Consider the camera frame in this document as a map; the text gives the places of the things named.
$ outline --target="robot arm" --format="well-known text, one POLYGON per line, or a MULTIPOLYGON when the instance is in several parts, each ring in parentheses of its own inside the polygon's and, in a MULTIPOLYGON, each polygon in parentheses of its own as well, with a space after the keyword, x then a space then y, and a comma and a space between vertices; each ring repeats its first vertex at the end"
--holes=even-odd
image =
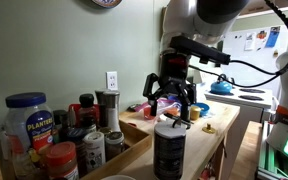
POLYGON ((182 104, 181 119, 188 120, 188 107, 196 101, 195 84, 187 84, 191 55, 200 62, 228 64, 230 56, 203 44, 214 44, 230 29, 248 0, 171 0, 167 6, 161 41, 160 74, 147 77, 143 96, 156 115, 157 99, 177 96, 182 104), (159 88, 152 93, 153 83, 159 88))

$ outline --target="white lid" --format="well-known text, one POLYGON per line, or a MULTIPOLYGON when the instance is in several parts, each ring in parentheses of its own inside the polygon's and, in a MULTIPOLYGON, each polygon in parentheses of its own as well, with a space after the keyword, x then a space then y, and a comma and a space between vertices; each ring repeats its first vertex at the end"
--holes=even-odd
POLYGON ((174 121, 162 121, 155 125, 154 132, 164 138, 171 139, 177 137, 183 137, 186 135, 186 129, 183 126, 175 125, 173 128, 174 121))
POLYGON ((96 143, 103 140, 104 140, 104 134, 101 132, 91 132, 83 138, 83 141, 86 144, 96 143))

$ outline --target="wooden board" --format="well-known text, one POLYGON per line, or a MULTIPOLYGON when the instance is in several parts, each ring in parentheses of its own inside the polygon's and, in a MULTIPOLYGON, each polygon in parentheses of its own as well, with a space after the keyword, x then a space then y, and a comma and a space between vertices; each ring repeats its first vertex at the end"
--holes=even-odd
MULTIPOLYGON (((182 179, 198 179, 205 165, 212 155, 218 149, 219 144, 223 141, 224 136, 230 129, 234 120, 239 113, 239 107, 206 101, 210 106, 210 116, 193 121, 194 124, 186 133, 186 145, 184 153, 184 167, 182 179), (211 123, 217 132, 207 134, 202 128, 207 123, 211 123)), ((143 113, 120 113, 120 120, 136 124, 138 128, 154 134, 154 126, 157 123, 153 120, 144 120, 143 113)), ((154 148, 149 149, 141 157, 132 162, 118 174, 135 178, 136 180, 156 179, 153 172, 154 148)))
POLYGON ((129 148, 103 166, 82 177, 82 180, 102 179, 116 175, 152 147, 152 135, 123 121, 120 121, 120 128, 124 134, 125 144, 129 148))

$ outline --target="blue pot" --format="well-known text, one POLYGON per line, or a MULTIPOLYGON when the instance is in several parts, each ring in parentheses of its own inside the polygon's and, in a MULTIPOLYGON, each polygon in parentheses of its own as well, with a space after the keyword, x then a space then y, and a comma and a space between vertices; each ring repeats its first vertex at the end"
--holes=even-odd
POLYGON ((211 85, 211 92, 220 95, 230 94, 232 90, 232 85, 225 80, 227 80, 226 75, 221 74, 218 77, 217 82, 214 82, 211 85))

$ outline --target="kitchen counter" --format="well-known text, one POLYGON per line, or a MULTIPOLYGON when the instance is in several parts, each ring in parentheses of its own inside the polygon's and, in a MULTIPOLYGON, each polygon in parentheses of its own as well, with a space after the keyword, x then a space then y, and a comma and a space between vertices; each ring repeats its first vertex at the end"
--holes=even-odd
MULTIPOLYGON (((210 106, 209 116, 192 121, 191 129, 186 134, 186 146, 184 155, 184 167, 182 179, 198 179, 205 165, 213 154, 216 154, 216 174, 220 177, 223 149, 221 143, 239 114, 238 106, 227 105, 212 101, 206 101, 210 106), (215 134, 207 134, 202 128, 210 123, 217 131, 215 134)), ((141 130, 154 134, 154 121, 143 120, 140 113, 122 112, 120 120, 134 123, 141 130)), ((124 168, 119 174, 131 176, 137 180, 155 179, 153 173, 153 150, 145 152, 141 157, 124 168)))

